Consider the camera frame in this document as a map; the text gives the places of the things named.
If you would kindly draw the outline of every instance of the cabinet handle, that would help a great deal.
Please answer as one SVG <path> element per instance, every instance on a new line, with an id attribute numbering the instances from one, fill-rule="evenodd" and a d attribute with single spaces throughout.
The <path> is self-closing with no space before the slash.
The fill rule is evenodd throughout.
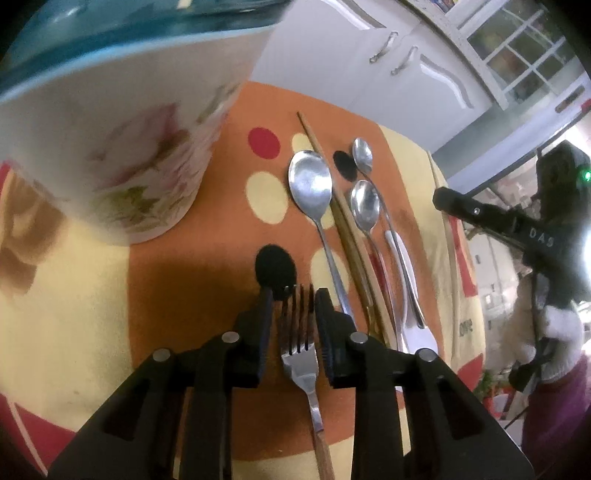
<path id="1" fill-rule="evenodd" d="M 404 57 L 404 60 L 402 61 L 402 63 L 400 65 L 398 65 L 394 70 L 392 70 L 390 72 L 390 75 L 392 75 L 392 76 L 398 75 L 401 71 L 403 71 L 406 67 L 408 67 L 408 65 L 413 60 L 416 52 L 418 52 L 418 47 L 416 45 L 414 45 L 410 48 L 406 57 Z"/>
<path id="2" fill-rule="evenodd" d="M 382 48 L 380 48 L 379 52 L 376 53 L 376 55 L 374 55 L 373 57 L 371 57 L 369 59 L 370 63 L 376 63 L 380 58 L 382 58 L 384 55 L 386 55 L 390 49 L 392 48 L 392 44 L 394 43 L 394 40 L 396 40 L 396 37 L 398 36 L 398 32 L 393 31 L 390 32 L 390 35 L 388 35 L 388 39 L 386 40 L 386 43 L 382 46 Z"/>

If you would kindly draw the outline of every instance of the white glove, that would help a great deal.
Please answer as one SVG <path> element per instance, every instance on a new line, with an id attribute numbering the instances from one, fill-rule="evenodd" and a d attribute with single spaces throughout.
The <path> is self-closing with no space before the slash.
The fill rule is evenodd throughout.
<path id="1" fill-rule="evenodd" d="M 558 340 L 552 359 L 544 364 L 541 380 L 556 382 L 569 373 L 581 358 L 583 347 L 583 324 L 574 306 L 561 310 L 545 306 L 538 315 L 540 337 Z M 511 319 L 504 331 L 504 348 L 522 364 L 530 363 L 535 357 L 534 329 L 531 313 L 531 277 L 525 277 L 517 288 L 517 301 Z"/>

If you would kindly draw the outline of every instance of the metal spoon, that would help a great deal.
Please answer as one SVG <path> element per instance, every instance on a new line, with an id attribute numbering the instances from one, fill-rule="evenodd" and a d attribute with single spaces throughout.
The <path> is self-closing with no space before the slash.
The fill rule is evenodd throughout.
<path id="1" fill-rule="evenodd" d="M 392 326 L 394 327 L 394 332 L 396 333 L 396 338 L 398 340 L 398 348 L 402 350 L 402 327 L 396 322 L 392 285 L 390 284 L 390 280 L 386 272 L 384 257 L 379 251 L 374 239 L 371 237 L 371 230 L 374 228 L 375 224 L 378 223 L 379 219 L 380 202 L 378 193 L 374 186 L 367 180 L 358 180 L 351 190 L 349 203 L 351 205 L 351 212 L 353 213 L 353 218 L 357 224 L 357 227 L 367 237 L 369 244 L 371 245 L 371 248 L 379 261 L 380 267 L 382 268 L 386 282 L 386 293 L 389 301 L 390 318 L 392 320 Z"/>
<path id="2" fill-rule="evenodd" d="M 320 224 L 320 219 L 329 207 L 332 198 L 332 177 L 329 167 L 318 153 L 302 150 L 291 158 L 287 178 L 291 196 L 296 205 L 314 222 L 318 229 L 341 308 L 355 322 L 343 280 Z"/>
<path id="3" fill-rule="evenodd" d="M 403 305 L 402 305 L 402 321 L 405 323 L 406 318 L 408 315 L 408 298 L 410 298 L 410 304 L 414 311 L 414 316 L 417 319 L 417 324 L 419 328 L 425 328 L 425 317 L 423 315 L 423 311 L 421 310 L 421 306 L 418 302 L 417 295 L 412 288 L 412 283 L 410 280 L 410 276 L 408 273 L 408 268 L 404 264 L 404 256 L 402 255 L 402 249 L 400 247 L 400 242 L 402 241 L 394 226 L 392 224 L 392 219 L 390 218 L 390 214 L 388 212 L 388 207 L 386 206 L 386 202 L 384 201 L 384 197 L 380 194 L 378 188 L 375 186 L 373 181 L 369 178 L 369 174 L 372 171 L 372 166 L 374 163 L 374 155 L 369 147 L 368 143 L 363 139 L 357 137 L 353 141 L 353 145 L 351 147 L 351 153 L 353 155 L 353 160 L 355 161 L 355 165 L 357 165 L 357 169 L 361 172 L 361 174 L 366 178 L 368 182 L 370 182 L 379 197 L 379 201 L 384 208 L 384 213 L 386 216 L 386 221 L 388 222 L 388 227 L 392 232 L 392 237 L 394 239 L 394 246 L 396 248 L 396 252 L 394 258 L 396 259 L 396 263 L 398 266 L 398 272 L 400 277 L 403 279 L 402 282 L 402 297 L 403 297 Z"/>

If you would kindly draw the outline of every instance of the tablecloth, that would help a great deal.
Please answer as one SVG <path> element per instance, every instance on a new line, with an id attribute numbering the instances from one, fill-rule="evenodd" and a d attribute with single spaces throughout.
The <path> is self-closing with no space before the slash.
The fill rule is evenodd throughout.
<path id="1" fill-rule="evenodd" d="M 256 299 L 262 247 L 287 251 L 298 282 L 328 287 L 337 304 L 316 228 L 287 189 L 292 155 L 310 148 L 297 111 L 328 157 L 344 155 L 355 137 L 371 146 L 372 178 L 409 250 L 439 354 L 466 385 L 476 385 L 485 344 L 472 262 L 460 222 L 432 205 L 444 179 L 428 154 L 336 106 L 248 83 L 191 209 L 152 241 L 101 243 L 8 164 L 0 168 L 0 424 L 41 472 L 153 350 L 198 348 L 231 327 Z M 333 159 L 327 161 L 334 181 L 350 189 Z M 363 319 L 330 213 L 322 223 L 353 311 Z M 384 227 L 382 220 L 374 238 L 400 299 Z M 235 476 L 317 478 L 306 397 L 283 374 L 274 332 L 262 385 L 235 391 Z M 323 375 L 318 391 L 336 476 L 349 478 L 354 392 L 331 389 Z"/>

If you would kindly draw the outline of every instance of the black dot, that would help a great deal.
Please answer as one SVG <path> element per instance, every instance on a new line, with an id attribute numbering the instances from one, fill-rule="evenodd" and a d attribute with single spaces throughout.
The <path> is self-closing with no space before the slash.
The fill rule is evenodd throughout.
<path id="1" fill-rule="evenodd" d="M 351 155 L 342 150 L 337 150 L 333 154 L 333 160 L 335 161 L 335 167 L 346 180 L 357 180 L 357 165 L 355 165 L 355 160 Z"/>
<path id="2" fill-rule="evenodd" d="M 296 264 L 278 245 L 265 245 L 256 254 L 255 275 L 261 287 L 273 291 L 275 300 L 283 300 L 285 287 L 296 284 Z"/>

